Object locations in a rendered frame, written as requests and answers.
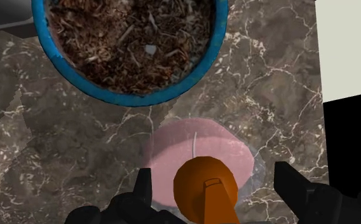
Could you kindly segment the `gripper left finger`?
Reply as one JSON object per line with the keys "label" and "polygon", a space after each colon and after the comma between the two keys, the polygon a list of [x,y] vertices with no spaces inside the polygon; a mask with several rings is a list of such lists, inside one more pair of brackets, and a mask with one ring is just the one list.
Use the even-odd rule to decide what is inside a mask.
{"label": "gripper left finger", "polygon": [[167,210],[151,207],[152,181],[150,168],[139,170],[132,192],[114,196],[101,211],[96,206],[72,210],[64,224],[181,224],[181,219]]}

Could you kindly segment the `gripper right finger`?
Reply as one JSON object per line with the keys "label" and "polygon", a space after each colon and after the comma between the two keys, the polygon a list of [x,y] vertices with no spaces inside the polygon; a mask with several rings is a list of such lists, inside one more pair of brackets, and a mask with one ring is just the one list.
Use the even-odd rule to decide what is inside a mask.
{"label": "gripper right finger", "polygon": [[297,224],[361,224],[361,192],[352,198],[336,188],[313,183],[289,163],[275,163],[273,186]]}

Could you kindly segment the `pink candle in glass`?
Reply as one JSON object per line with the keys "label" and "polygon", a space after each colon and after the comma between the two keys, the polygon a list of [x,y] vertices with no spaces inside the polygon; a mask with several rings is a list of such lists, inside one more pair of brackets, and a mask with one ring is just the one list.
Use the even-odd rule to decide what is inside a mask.
{"label": "pink candle in glass", "polygon": [[266,166],[257,150],[237,136],[233,125],[210,118],[170,120],[155,130],[143,147],[142,167],[151,169],[153,206],[175,209],[173,178],[186,161],[198,156],[221,160],[233,173],[238,202],[264,183]]}

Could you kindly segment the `orange round-headed tool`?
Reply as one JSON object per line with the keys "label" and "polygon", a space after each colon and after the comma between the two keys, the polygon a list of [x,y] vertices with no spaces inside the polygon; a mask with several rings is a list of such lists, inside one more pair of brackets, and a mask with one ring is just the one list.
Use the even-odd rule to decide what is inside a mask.
{"label": "orange round-headed tool", "polygon": [[240,224],[235,212],[238,186],[230,169],[214,157],[185,162],[174,177],[180,212],[196,224]]}

